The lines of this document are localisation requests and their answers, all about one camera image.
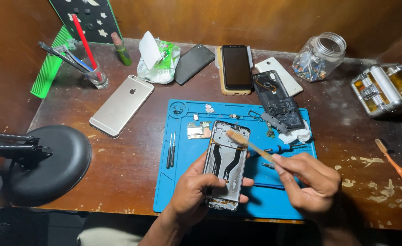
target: black phone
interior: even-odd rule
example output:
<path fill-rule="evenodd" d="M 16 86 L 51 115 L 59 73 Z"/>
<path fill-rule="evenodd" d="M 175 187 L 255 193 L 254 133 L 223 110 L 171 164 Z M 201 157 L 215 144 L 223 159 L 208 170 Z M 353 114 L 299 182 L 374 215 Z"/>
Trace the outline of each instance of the black phone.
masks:
<path fill-rule="evenodd" d="M 250 61 L 245 45 L 223 45 L 222 63 L 226 89 L 250 90 L 253 88 Z"/>

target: tan phone case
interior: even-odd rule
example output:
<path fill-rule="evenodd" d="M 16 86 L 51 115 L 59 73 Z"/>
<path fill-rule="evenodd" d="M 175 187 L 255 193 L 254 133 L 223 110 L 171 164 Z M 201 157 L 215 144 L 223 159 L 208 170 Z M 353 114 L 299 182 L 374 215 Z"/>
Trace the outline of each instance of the tan phone case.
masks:
<path fill-rule="evenodd" d="M 251 90 L 228 90 L 225 86 L 224 81 L 224 69 L 222 68 L 222 52 L 221 47 L 216 48 L 216 53 L 218 57 L 218 64 L 219 64 L 219 78 L 221 80 L 221 92 L 224 95 L 249 95 L 251 94 Z"/>

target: white cloth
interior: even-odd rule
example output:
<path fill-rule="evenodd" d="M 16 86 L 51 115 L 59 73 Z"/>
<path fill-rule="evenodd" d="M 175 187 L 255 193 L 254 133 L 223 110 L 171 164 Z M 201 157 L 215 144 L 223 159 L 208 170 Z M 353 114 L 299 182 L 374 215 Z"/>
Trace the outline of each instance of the white cloth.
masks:
<path fill-rule="evenodd" d="M 293 130 L 287 133 L 280 133 L 278 138 L 280 138 L 284 144 L 290 144 L 295 141 L 295 139 L 298 139 L 298 141 L 305 143 L 310 139 L 310 130 L 306 120 L 303 120 L 303 122 L 305 126 L 304 129 Z"/>

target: green comb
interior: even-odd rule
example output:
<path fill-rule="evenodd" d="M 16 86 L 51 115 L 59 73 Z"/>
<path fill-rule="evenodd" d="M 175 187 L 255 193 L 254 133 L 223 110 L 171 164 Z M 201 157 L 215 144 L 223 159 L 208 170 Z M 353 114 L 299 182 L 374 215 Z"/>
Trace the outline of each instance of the green comb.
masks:
<path fill-rule="evenodd" d="M 68 45 L 66 40 L 70 38 L 72 38 L 72 36 L 70 36 L 66 27 L 62 26 L 52 44 L 52 47 L 60 46 L 63 44 Z M 38 73 L 34 85 L 31 88 L 32 94 L 42 99 L 46 97 L 49 88 L 51 87 L 52 81 L 54 81 L 58 69 L 62 64 L 62 61 L 63 60 L 56 56 L 50 56 L 49 54 L 46 55 L 40 72 Z"/>

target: blue silicone repair mat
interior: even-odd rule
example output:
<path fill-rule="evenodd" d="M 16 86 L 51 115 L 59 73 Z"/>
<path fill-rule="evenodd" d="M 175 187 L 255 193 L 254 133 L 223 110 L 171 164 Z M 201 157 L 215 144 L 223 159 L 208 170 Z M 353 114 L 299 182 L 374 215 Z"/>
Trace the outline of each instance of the blue silicone repair mat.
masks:
<path fill-rule="evenodd" d="M 214 113 L 207 113 L 205 105 L 209 104 L 215 110 Z M 273 145 L 283 144 L 275 132 L 275 138 L 267 137 L 268 126 L 265 122 L 256 120 L 248 115 L 253 110 L 263 113 L 261 105 L 233 104 L 222 102 L 199 102 L 185 100 L 169 100 L 168 113 L 166 118 L 165 132 L 163 136 L 162 154 L 160 158 L 159 173 L 157 176 L 157 187 L 155 189 L 154 211 L 161 212 L 169 203 L 179 177 L 187 170 L 187 167 L 195 161 L 208 147 L 209 138 L 187 139 L 187 123 L 200 121 L 211 121 L 210 130 L 215 120 L 222 120 L 229 123 L 246 126 L 251 130 L 250 141 L 261 149 L 271 148 Z M 309 114 L 306 109 L 300 109 L 303 120 L 306 120 L 309 127 Z M 198 114 L 199 120 L 193 120 L 193 115 Z M 240 119 L 230 118 L 230 114 L 240 116 Z M 166 161 L 171 133 L 176 132 L 175 138 L 175 160 L 174 166 L 167 169 Z M 284 156 L 292 156 L 307 152 L 317 157 L 315 145 L 311 141 L 307 145 L 296 147 L 296 149 L 281 153 Z M 244 176 L 254 179 L 255 182 L 280 184 L 278 174 L 275 170 L 264 167 L 261 163 L 264 159 L 260 156 L 250 157 L 245 163 Z M 257 218 L 277 219 L 302 219 L 302 216 L 292 208 L 286 192 L 265 187 L 242 187 L 241 193 L 247 195 L 250 201 L 247 204 L 239 204 L 236 212 L 211 209 L 211 213 L 220 215 L 236 215 Z"/>

